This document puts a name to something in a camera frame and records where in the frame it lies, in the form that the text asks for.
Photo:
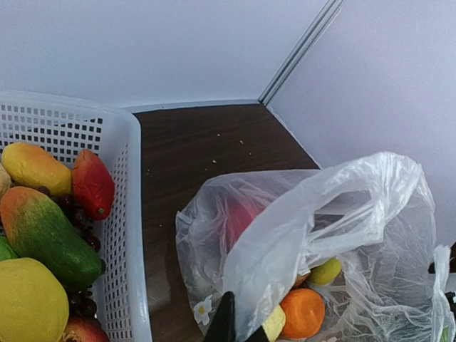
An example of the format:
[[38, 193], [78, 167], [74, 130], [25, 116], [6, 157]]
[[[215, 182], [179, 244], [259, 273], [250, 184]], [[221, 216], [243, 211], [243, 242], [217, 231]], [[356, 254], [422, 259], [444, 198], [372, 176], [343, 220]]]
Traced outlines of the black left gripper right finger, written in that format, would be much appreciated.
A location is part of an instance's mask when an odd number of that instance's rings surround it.
[[269, 342], [269, 339], [264, 328], [260, 326], [245, 342]]

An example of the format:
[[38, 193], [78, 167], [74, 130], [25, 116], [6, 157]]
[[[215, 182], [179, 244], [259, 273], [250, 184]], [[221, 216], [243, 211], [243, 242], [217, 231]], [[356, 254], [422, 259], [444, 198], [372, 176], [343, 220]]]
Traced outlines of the orange fruit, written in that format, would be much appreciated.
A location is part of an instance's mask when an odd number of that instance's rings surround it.
[[294, 289], [280, 303], [286, 323], [281, 334], [290, 339], [315, 336], [325, 318], [325, 303], [312, 289]]

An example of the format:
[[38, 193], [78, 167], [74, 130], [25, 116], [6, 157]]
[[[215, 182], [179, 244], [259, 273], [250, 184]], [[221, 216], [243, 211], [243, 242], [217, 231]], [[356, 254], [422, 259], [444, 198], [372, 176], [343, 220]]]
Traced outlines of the clear printed plastic bag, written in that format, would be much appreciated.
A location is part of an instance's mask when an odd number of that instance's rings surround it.
[[[226, 198], [266, 205], [227, 250]], [[176, 248], [203, 334], [234, 293], [236, 341], [246, 341], [294, 289], [325, 303], [315, 341], [453, 341], [448, 246], [436, 242], [435, 203], [419, 163], [380, 152], [324, 170], [221, 175], [176, 215]], [[324, 286], [311, 270], [331, 258]]]

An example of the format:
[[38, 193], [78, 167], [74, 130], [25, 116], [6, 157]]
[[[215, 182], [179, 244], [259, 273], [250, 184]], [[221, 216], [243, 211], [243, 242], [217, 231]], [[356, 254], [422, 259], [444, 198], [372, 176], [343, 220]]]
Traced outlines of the pink fruit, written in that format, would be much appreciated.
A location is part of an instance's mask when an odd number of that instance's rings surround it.
[[220, 230], [224, 233], [228, 251], [232, 249], [246, 228], [265, 208], [266, 205], [258, 202], [239, 201], [232, 197], [226, 198]]

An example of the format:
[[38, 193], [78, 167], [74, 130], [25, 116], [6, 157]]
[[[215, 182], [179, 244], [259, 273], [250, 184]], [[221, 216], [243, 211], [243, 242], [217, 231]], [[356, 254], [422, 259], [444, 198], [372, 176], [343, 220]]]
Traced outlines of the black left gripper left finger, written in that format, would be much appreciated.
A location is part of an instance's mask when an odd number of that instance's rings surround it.
[[224, 293], [217, 312], [207, 330], [204, 342], [235, 342], [235, 301], [234, 293]]

